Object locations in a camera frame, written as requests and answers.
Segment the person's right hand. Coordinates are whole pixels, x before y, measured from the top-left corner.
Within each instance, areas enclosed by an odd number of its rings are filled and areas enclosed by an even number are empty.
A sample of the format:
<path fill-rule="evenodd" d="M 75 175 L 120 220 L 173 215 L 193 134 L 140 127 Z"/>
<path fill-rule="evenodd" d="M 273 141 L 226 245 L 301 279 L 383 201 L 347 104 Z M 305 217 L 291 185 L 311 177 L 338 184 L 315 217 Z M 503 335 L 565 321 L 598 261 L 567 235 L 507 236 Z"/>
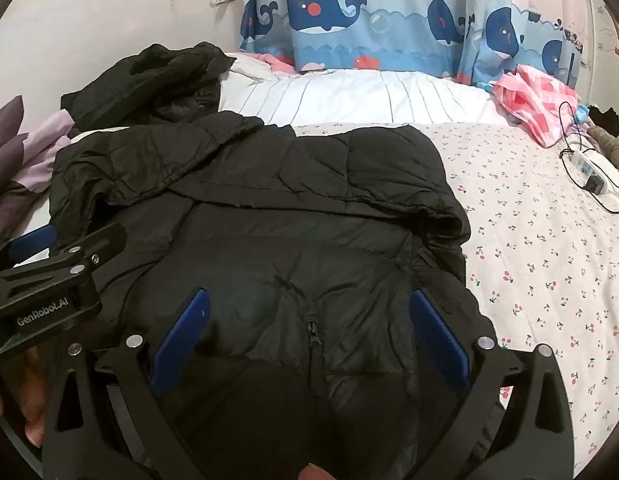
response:
<path fill-rule="evenodd" d="M 308 464 L 300 471 L 297 480 L 335 480 L 335 478 L 323 468 L 315 464 Z"/>

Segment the person's left hand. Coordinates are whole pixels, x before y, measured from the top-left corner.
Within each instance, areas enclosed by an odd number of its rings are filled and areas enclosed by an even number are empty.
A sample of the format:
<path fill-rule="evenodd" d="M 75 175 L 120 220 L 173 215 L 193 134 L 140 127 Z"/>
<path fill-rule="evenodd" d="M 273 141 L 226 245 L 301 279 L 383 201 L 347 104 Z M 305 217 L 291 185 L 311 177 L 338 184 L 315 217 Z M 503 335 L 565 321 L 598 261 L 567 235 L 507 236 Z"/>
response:
<path fill-rule="evenodd" d="M 4 390 L 15 401 L 24 417 L 24 433 L 35 448 L 41 448 L 46 430 L 48 382 L 39 348 L 27 349 L 20 356 L 0 365 Z"/>

